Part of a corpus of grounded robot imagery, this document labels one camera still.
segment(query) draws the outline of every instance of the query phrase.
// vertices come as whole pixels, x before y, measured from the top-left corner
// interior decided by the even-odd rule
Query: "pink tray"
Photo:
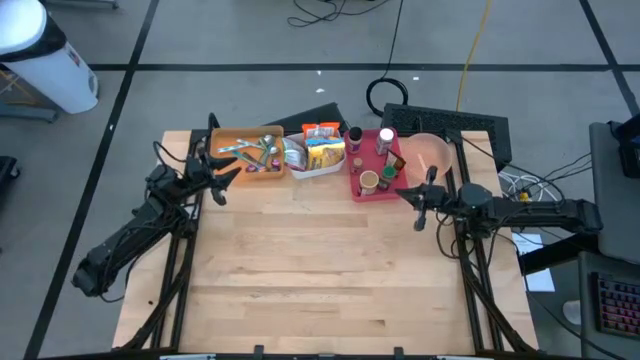
[[[360,174],[362,171],[372,170],[375,171],[378,176],[382,173],[382,168],[384,167],[384,162],[387,160],[387,154],[378,155],[376,153],[376,141],[378,139],[378,134],[381,129],[371,129],[371,130],[362,130],[362,143],[360,144],[360,151],[357,154],[351,154],[347,151],[347,163],[345,164],[349,168],[349,181],[351,182],[351,198],[355,202],[368,202],[368,201],[379,201],[379,200],[392,200],[399,199],[400,197],[396,194],[395,189],[406,189],[407,186],[407,177],[404,173],[404,170],[400,171],[400,176],[395,178],[389,189],[386,191],[382,191],[377,189],[375,193],[367,196],[359,196],[358,188],[360,187]],[[391,143],[391,151],[402,156],[402,152],[400,151],[400,143],[398,142],[398,134],[396,130],[393,130],[393,143]],[[344,134],[345,141],[349,141],[349,132],[347,131]],[[358,172],[358,174],[351,173],[351,168],[353,166],[354,158],[362,159],[362,171]]]

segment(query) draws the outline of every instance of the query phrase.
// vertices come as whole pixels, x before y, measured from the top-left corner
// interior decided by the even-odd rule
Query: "wooden table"
[[[166,132],[162,143],[184,157],[189,136]],[[485,132],[463,136],[491,151]],[[500,194],[493,160],[466,143],[465,153],[471,180]],[[438,251],[433,212],[415,232],[416,213],[402,200],[353,202],[347,171],[302,181],[287,171],[279,180],[232,185],[224,207],[205,194],[181,352],[251,353],[262,344],[268,353],[391,354],[402,346],[407,354],[473,354],[460,265]],[[453,239],[453,229],[443,228],[443,243]],[[168,243],[132,271],[114,346],[158,301]],[[499,237],[490,276],[497,305],[537,347],[513,245]],[[490,347],[479,301],[478,310]],[[171,327],[164,328],[168,344]]]

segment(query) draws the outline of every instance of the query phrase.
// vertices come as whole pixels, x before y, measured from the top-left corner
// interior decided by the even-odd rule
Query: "concrete floor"
[[[51,4],[49,10],[101,81],[99,105],[53,124],[2,119],[0,154],[18,157],[22,177],[0,208],[0,348],[2,358],[23,356],[116,95],[125,77],[145,14],[157,0],[121,0],[121,9]],[[322,11],[311,0],[301,3]],[[640,3],[591,0],[591,6],[620,64],[639,64],[635,34]],[[347,7],[370,3],[352,0]],[[363,16],[341,17],[304,29],[287,25],[303,16],[289,0],[159,0],[140,64],[371,64],[385,63],[399,1]],[[484,3],[473,0],[405,0],[394,63],[464,63]],[[589,64],[607,60],[579,1],[494,1],[474,58],[478,64]],[[254,126],[335,101],[352,124],[376,127],[364,92],[381,71],[137,71],[115,129],[93,201],[40,356],[107,351],[119,304],[85,298],[69,283],[78,261],[127,221],[142,199],[144,177],[154,165],[151,142],[166,130],[206,127],[210,111],[222,126]],[[611,71],[473,71],[462,111],[509,118],[513,163],[546,173],[588,152],[587,126],[624,121],[628,106]],[[407,85],[409,103],[454,109],[460,72],[391,71]],[[640,93],[640,73],[624,73]],[[374,102],[400,102],[380,86]],[[560,182],[568,197],[593,199],[591,174]],[[543,235],[545,242],[554,239]],[[538,294],[560,314],[577,298],[577,266],[552,269],[557,292]],[[112,291],[115,297],[121,284]],[[543,350],[579,355],[578,340],[532,304]]]

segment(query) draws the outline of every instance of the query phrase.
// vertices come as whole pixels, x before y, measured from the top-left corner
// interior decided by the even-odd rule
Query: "trash can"
[[[0,0],[0,63],[69,114],[98,103],[98,78],[38,0]]]

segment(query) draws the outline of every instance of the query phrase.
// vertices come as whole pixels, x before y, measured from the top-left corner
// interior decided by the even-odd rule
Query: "black keyboard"
[[[444,129],[486,131],[498,171],[511,162],[509,121],[505,117],[387,104],[381,127],[388,126],[395,128],[400,136],[410,136],[420,130],[429,133],[442,133]]]
[[[592,276],[598,331],[640,340],[640,284],[602,273]]]

